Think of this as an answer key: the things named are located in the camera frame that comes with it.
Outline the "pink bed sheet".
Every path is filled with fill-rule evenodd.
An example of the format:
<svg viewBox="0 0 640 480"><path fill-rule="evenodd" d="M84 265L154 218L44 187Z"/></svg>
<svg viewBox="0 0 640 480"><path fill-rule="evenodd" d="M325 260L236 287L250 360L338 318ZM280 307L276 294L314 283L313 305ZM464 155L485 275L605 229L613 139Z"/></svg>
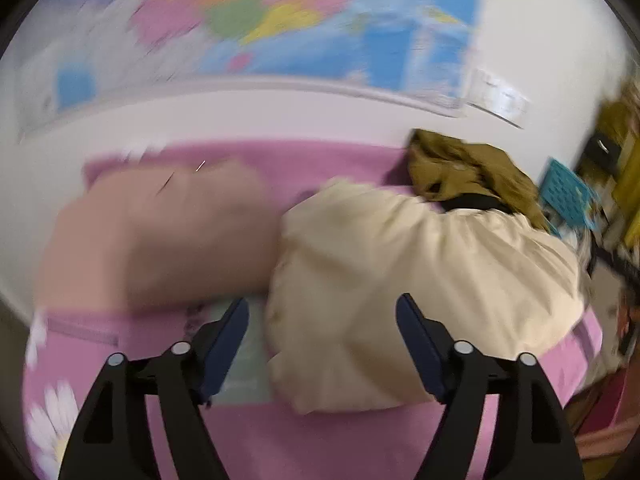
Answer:
<svg viewBox="0 0 640 480"><path fill-rule="evenodd" d="M235 479L414 476L442 407L399 333L402 294L488 356L536 359L561 402L600 349L573 248L521 214L438 210L398 148L219 142L84 177L36 279L23 410L40 478L58 478L109 356L191 340L239 296L250 326L202 409Z"/></svg>

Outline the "cream yellow coat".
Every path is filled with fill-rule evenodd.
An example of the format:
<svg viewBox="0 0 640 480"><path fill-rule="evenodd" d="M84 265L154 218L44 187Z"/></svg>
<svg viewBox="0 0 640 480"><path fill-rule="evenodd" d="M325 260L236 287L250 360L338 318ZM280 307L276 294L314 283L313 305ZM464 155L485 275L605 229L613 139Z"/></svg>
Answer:
<svg viewBox="0 0 640 480"><path fill-rule="evenodd" d="M585 309L575 253L520 214L440 214L335 179L282 220L265 314L278 395L300 414L427 401L395 320L403 294L503 359L547 352Z"/></svg>

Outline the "olive brown garment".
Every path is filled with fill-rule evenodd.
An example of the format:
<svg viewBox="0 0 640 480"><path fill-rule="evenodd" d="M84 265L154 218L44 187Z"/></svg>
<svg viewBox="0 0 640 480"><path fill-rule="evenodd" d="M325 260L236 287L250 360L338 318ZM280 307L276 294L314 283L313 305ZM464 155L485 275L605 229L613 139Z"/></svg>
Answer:
<svg viewBox="0 0 640 480"><path fill-rule="evenodd" d="M407 169L413 191L448 210L498 209L522 214L533 228L547 229L538 188L505 151L452 136L411 131Z"/></svg>

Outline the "white wall socket panel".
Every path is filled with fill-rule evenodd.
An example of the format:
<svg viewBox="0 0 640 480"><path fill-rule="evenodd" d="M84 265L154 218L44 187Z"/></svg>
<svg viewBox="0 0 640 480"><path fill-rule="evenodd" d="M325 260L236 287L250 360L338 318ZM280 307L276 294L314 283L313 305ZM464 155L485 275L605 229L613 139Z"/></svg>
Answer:
<svg viewBox="0 0 640 480"><path fill-rule="evenodd" d="M471 78L466 102L520 129L524 126L529 109L529 100L522 92L480 68L475 70Z"/></svg>

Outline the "peach pink pillow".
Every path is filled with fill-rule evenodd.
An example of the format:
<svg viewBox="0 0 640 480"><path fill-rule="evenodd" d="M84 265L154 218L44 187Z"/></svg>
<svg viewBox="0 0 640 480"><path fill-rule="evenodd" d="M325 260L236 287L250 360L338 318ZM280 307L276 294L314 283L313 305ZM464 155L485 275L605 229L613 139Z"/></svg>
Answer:
<svg viewBox="0 0 640 480"><path fill-rule="evenodd" d="M112 172L58 214L35 304L134 312L261 292L280 220L262 177L237 160Z"/></svg>

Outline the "teal perforated storage basket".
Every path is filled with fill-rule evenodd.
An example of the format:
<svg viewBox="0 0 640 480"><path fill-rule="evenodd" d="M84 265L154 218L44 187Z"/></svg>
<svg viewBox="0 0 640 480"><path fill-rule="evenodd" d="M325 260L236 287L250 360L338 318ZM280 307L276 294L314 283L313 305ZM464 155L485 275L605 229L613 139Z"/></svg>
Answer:
<svg viewBox="0 0 640 480"><path fill-rule="evenodd" d="M596 215L600 209L598 196L577 174L554 158L539 187L541 206L554 211L560 226L570 229L597 229Z"/></svg>

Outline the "mustard yellow hanging garment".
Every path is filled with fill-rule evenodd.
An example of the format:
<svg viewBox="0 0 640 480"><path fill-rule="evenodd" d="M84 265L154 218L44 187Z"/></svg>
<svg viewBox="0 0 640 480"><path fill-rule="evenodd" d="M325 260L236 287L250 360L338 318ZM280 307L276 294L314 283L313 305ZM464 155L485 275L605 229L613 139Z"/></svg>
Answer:
<svg viewBox="0 0 640 480"><path fill-rule="evenodd" d="M628 79L617 100L600 108L597 130L622 151L616 162L612 199L616 218L624 222L620 241L626 249L639 246L639 79Z"/></svg>

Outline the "colourful wall map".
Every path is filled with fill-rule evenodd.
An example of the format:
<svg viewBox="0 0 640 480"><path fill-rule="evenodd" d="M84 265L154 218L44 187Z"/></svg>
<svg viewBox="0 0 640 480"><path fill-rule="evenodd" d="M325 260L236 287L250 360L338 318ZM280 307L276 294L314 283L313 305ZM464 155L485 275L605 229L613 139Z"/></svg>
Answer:
<svg viewBox="0 0 640 480"><path fill-rule="evenodd" d="M23 134L205 76L329 79L461 104L482 0L39 0L16 35Z"/></svg>

